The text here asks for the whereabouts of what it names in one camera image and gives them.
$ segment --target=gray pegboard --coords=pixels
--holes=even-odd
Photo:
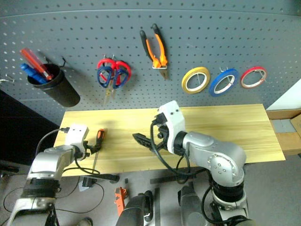
[[[16,79],[0,88],[51,121],[60,124],[65,110],[158,107],[170,100],[180,106],[263,103],[271,105],[301,76],[299,1],[78,1],[26,0],[0,2],[0,74]],[[139,31],[154,37],[161,28],[168,51],[170,81],[151,69]],[[152,46],[158,46],[154,38]],[[29,47],[39,57],[61,64],[81,96],[64,108],[28,84],[19,69],[19,50]],[[132,79],[103,106],[105,91],[96,81],[103,54],[122,59],[133,68]],[[181,81],[191,68],[205,66],[211,81],[221,68],[240,75],[252,66],[267,69],[267,82],[255,89],[236,85],[221,97],[208,88],[189,95]]]

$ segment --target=wire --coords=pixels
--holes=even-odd
[[[83,171],[83,172],[85,172],[85,173],[87,173],[87,174],[91,174],[91,175],[99,175],[99,174],[100,174],[100,172],[99,172],[98,170],[81,167],[81,166],[79,165],[79,163],[77,162],[77,158],[75,158],[75,164],[77,165],[77,167],[78,167],[81,171]]]
[[[84,170],[96,171],[96,172],[98,172],[97,175],[100,174],[100,172],[99,172],[98,170],[95,170],[95,169],[84,168],[84,167],[81,167],[81,168],[84,169]],[[68,170],[80,170],[80,168],[78,168],[78,167],[67,168],[67,169],[64,169],[64,170],[63,170],[63,173],[66,172],[66,171],[68,171]]]
[[[182,155],[181,158],[179,159],[177,166],[175,167],[176,170],[178,170],[180,162],[182,161],[183,158],[184,158],[184,155]],[[187,167],[188,167],[187,172],[190,173],[190,164]],[[180,185],[185,184],[187,182],[187,180],[189,179],[189,176],[186,176],[184,180],[181,180],[181,179],[183,179],[183,178],[179,178],[176,175],[176,180],[177,180],[178,184],[180,184]]]
[[[201,202],[201,211],[202,211],[202,214],[205,218],[206,221],[208,221],[209,223],[211,224],[214,224],[214,225],[221,225],[221,224],[227,224],[229,222],[231,222],[232,220],[231,219],[228,219],[228,220],[222,220],[222,221],[215,221],[215,220],[211,220],[210,218],[207,217],[206,213],[205,213],[205,210],[204,210],[204,205],[205,205],[205,199],[206,199],[206,196],[208,195],[208,193],[210,192],[211,190],[211,186],[208,187],[208,189],[205,191],[204,195],[203,195],[203,198],[202,198],[202,202]]]
[[[57,199],[62,199],[62,198],[66,198],[66,197],[68,197],[69,195],[71,195],[74,191],[75,191],[75,189],[77,188],[77,185],[79,184],[79,179],[77,180],[77,182],[76,182],[76,185],[75,185],[75,187],[74,187],[74,189],[69,193],[69,194],[67,194],[67,195],[64,195],[64,196],[61,196],[61,197],[57,197]]]
[[[101,200],[99,201],[99,203],[98,203],[95,207],[93,207],[92,209],[90,209],[90,210],[88,210],[88,211],[85,211],[85,212],[76,212],[76,211],[63,210],[63,209],[57,209],[57,208],[56,208],[56,210],[65,211],[65,212],[69,212],[69,213],[78,213],[78,214],[89,213],[89,212],[95,210],[95,209],[102,203],[102,201],[103,201],[103,198],[104,198],[104,188],[103,188],[103,186],[101,186],[101,185],[98,184],[98,183],[94,183],[94,184],[100,186],[101,189],[103,190],[103,196],[102,196]],[[4,202],[5,202],[6,198],[7,198],[7,196],[9,196],[9,194],[11,194],[12,192],[14,192],[15,190],[21,189],[21,188],[22,188],[22,187],[18,187],[18,188],[16,188],[16,189],[10,191],[10,192],[5,196],[5,198],[4,198],[4,200],[3,200],[3,207],[4,207],[4,209],[5,209],[6,211],[8,211],[8,212],[10,212],[10,213],[12,212],[12,211],[8,210],[8,209],[5,207],[5,204],[4,204]],[[8,221],[8,219],[9,219],[9,217],[8,217],[8,218],[7,218],[0,226],[3,226],[3,225]]]
[[[51,134],[53,134],[53,133],[55,133],[55,132],[58,132],[59,130],[60,130],[60,129],[55,129],[55,130],[53,130],[53,131],[47,133],[45,136],[42,137],[42,139],[39,141],[39,143],[38,143],[38,145],[37,145],[35,156],[37,156],[37,154],[39,153],[40,148],[41,148],[41,144],[42,144],[42,142],[44,141],[44,139],[45,139],[46,137],[48,137],[49,135],[51,135]]]
[[[5,201],[6,201],[6,198],[10,195],[10,194],[12,194],[14,191],[16,191],[16,190],[18,190],[18,189],[22,189],[23,187],[17,187],[17,188],[15,188],[15,189],[13,189],[13,190],[11,190],[5,197],[4,197],[4,199],[3,199],[3,208],[7,211],[7,212],[12,212],[12,211],[10,211],[8,208],[6,208],[6,206],[5,206]]]
[[[166,166],[166,168],[168,168],[170,171],[172,171],[174,174],[176,175],[180,175],[180,176],[192,176],[192,175],[196,175],[200,172],[204,172],[205,169],[200,169],[200,170],[197,170],[196,172],[194,173],[185,173],[185,172],[179,172],[177,170],[175,170],[174,168],[172,168],[161,156],[161,154],[159,153],[159,151],[157,150],[157,147],[156,147],[156,144],[155,144],[155,141],[154,141],[154,125],[155,123],[152,122],[151,125],[150,125],[150,144],[151,144],[151,147],[154,151],[154,153],[156,154],[156,156],[159,158],[159,160],[163,163],[163,165]],[[186,153],[183,154],[185,159],[186,159],[186,162],[187,162],[187,165],[189,165],[189,159],[188,159],[188,156],[186,155]]]
[[[5,224],[5,222],[7,222],[8,221],[8,219],[9,219],[10,217],[8,217],[0,226],[3,226],[4,224]]]
[[[103,188],[103,186],[101,186],[98,183],[95,183],[95,184],[98,185],[98,186],[100,186],[102,188],[102,190],[103,190],[103,197],[102,197],[102,199],[99,201],[99,203],[95,207],[93,207],[92,209],[90,209],[88,211],[85,211],[85,212],[75,212],[75,211],[71,211],[71,210],[63,210],[63,209],[57,209],[57,208],[56,208],[56,210],[65,211],[65,212],[68,212],[68,213],[78,213],[78,214],[89,213],[89,212],[95,210],[102,203],[103,198],[104,198],[104,188]]]

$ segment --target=orange pliers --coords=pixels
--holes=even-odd
[[[161,32],[156,24],[152,25],[152,29],[155,32],[155,36],[157,38],[157,41],[159,43],[160,47],[160,59],[157,59],[156,56],[153,54],[150,42],[148,41],[145,32],[143,30],[140,31],[140,36],[142,40],[142,44],[144,47],[144,50],[146,52],[146,55],[151,59],[152,61],[152,68],[158,69],[163,76],[163,78],[166,80],[168,79],[168,73],[167,73],[167,58],[166,58],[166,49],[164,40],[162,38]]]

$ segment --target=screwdriver handle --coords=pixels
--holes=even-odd
[[[101,146],[104,139],[105,129],[99,129],[96,136],[96,145]]]

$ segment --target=white wall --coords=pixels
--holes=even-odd
[[[301,108],[301,79],[276,100],[267,110],[285,110]]]

